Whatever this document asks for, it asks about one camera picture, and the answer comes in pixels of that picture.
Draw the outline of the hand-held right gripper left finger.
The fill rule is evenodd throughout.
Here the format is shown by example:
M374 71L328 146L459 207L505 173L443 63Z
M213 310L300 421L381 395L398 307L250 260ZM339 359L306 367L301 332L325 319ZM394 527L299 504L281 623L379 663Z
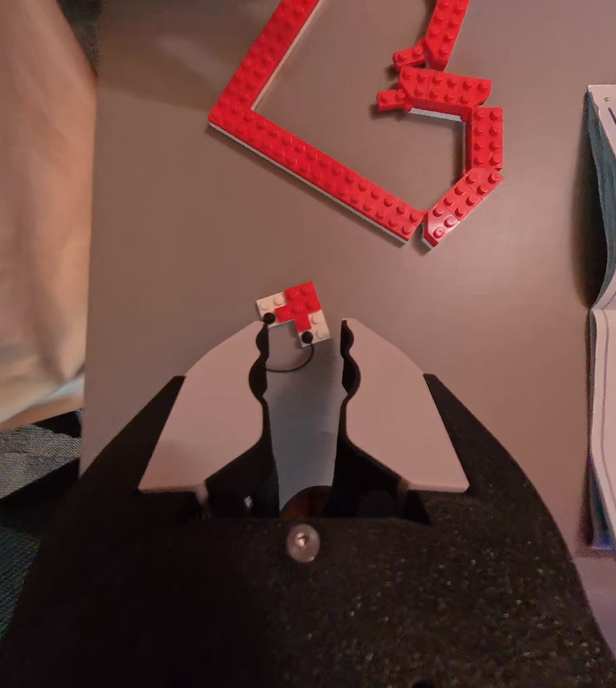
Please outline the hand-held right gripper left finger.
M268 327L253 321L189 369L141 492L251 494L270 477L268 356Z

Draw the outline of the grey desk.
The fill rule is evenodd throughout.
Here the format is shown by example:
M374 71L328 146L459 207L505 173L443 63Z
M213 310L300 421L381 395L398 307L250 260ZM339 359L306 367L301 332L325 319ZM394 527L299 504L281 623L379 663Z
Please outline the grey desk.
M587 315L603 265L583 124L616 83L616 1L471 1L449 63L493 81L503 183L428 252L213 130L276 1L105 1L82 467L174 375L313 280L436 375L538 488L616 653L616 561L581 528Z

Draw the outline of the small red plate brick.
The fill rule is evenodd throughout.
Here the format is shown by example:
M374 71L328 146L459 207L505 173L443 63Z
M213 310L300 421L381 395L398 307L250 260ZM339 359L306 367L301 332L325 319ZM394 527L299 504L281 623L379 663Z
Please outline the small red plate brick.
M311 314L320 310L319 301L309 299L308 301L287 302L285 305L278 306L274 311L274 315L278 323L293 321L296 331L303 333L312 328Z
M308 313L313 313L321 309L320 301L313 281L302 283L298 286L287 288L284 291L286 304L301 306Z

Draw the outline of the white plate brick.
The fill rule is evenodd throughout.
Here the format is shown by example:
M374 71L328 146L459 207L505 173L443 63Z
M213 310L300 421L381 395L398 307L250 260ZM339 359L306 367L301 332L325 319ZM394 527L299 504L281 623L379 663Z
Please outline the white plate brick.
M293 323L293 321L278 323L276 322L276 317L274 311L278 306L285 305L286 299L284 295L284 290L276 294L270 295L269 297L260 298L256 301L256 308L259 313L260 320L264 322L269 328L275 328L279 325L284 325L287 323ZM303 333L298 333L296 330L298 342L302 348L315 345L316 343L321 343L330 339L330 330L327 324L326 317L321 310L311 314L310 316L312 322L312 328Z

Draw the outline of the red brick heart frame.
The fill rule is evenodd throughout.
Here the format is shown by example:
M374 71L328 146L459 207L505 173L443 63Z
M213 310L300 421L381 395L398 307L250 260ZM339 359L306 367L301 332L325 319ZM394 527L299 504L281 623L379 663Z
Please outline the red brick heart frame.
M436 1L423 38L398 50L391 90L376 111L438 116L464 125L464 169L430 209L417 209L258 113L257 108L323 1L281 1L208 115L217 131L399 239L422 227L438 246L503 181L503 109L486 107L493 83L447 71L469 1Z

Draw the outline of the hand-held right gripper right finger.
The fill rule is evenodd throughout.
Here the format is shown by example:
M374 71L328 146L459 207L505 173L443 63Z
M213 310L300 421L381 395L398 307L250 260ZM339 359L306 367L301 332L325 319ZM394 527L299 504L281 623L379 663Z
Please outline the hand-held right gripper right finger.
M354 318L342 322L345 434L409 488L465 492L469 482L423 371L400 349Z

